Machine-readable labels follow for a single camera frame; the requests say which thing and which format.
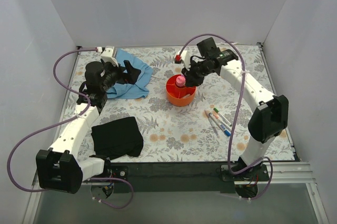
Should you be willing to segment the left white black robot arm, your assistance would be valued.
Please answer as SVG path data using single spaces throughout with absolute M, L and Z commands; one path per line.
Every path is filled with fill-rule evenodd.
M 85 67 L 85 81 L 79 87 L 74 119 L 66 124 L 47 150 L 36 155 L 39 185 L 43 189 L 76 193 L 82 182 L 96 177 L 101 182 L 111 178 L 108 158 L 89 157 L 77 161 L 79 148 L 93 123 L 100 116 L 107 91 L 116 83 L 135 84 L 141 71 L 128 60 L 121 65 L 115 60 L 90 62 Z

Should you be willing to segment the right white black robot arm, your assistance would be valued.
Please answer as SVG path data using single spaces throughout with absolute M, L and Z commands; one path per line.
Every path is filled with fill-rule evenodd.
M 182 48 L 175 62 L 184 65 L 182 74 L 188 87 L 200 86 L 207 75 L 216 73 L 239 93 L 232 129 L 236 128 L 241 102 L 249 105 L 253 113 L 248 123 L 250 138 L 236 167 L 230 163 L 231 152 L 227 152 L 229 172 L 248 181 L 257 175 L 257 167 L 266 158 L 272 141 L 288 126 L 289 101 L 284 95 L 267 90 L 247 71 L 241 53 L 231 42 L 228 42 L 231 49 L 221 51 L 215 44 L 215 34 L 206 33 L 204 37 L 197 44 L 199 61 L 194 61 Z

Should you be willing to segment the blue cap marker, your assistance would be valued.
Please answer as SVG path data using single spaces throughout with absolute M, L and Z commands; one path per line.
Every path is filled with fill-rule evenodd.
M 215 124 L 219 127 L 219 129 L 222 132 L 224 132 L 226 136 L 228 137 L 231 136 L 231 133 L 225 128 L 225 126 L 222 123 L 220 123 L 218 119 L 216 119 L 216 117 L 212 113 L 209 113 L 209 116 L 215 122 Z

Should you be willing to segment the orange cap marker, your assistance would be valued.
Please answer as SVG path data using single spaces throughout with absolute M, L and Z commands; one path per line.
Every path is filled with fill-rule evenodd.
M 232 131 L 232 126 L 226 123 L 215 111 L 212 111 L 212 115 L 221 123 L 228 131 Z

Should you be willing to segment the grey thin pen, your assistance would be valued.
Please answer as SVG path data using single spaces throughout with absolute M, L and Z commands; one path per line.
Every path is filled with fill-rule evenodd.
M 216 135 L 216 137 L 219 138 L 219 133 L 217 132 L 217 130 L 215 128 L 215 124 L 214 124 L 213 120 L 211 119 L 209 113 L 207 112 L 207 110 L 204 110 L 204 113 L 205 113 L 205 115 L 206 115 L 206 117 L 207 117 L 207 119 L 208 119 L 208 121 L 209 121 L 209 123 L 210 123 L 210 125 L 211 125 L 211 127 L 212 127 L 212 129 L 213 129 L 213 131 L 214 131 L 214 133 Z

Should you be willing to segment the green cap marker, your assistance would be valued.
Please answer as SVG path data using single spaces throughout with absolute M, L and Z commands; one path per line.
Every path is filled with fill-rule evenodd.
M 213 111 L 228 127 L 232 127 L 232 123 L 227 118 L 225 118 L 225 116 L 217 108 L 214 107 Z

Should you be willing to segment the pink glue bottle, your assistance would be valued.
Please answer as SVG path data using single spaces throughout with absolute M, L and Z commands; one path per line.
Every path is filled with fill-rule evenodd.
M 175 81 L 177 87 L 183 87 L 185 86 L 186 79 L 183 75 L 178 75 Z

